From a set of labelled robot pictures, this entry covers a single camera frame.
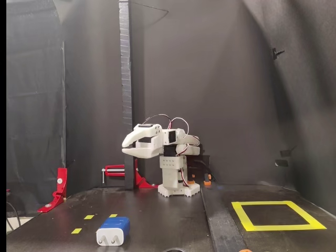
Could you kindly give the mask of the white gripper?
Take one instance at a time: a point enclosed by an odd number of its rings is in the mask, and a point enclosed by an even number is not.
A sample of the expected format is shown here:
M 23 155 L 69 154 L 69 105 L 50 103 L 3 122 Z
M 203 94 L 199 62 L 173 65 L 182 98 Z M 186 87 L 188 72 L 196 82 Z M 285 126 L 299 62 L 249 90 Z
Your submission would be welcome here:
M 160 154 L 163 148 L 162 127 L 159 124 L 137 124 L 122 142 L 124 154 L 150 159 Z M 126 148 L 135 142 L 135 148 Z

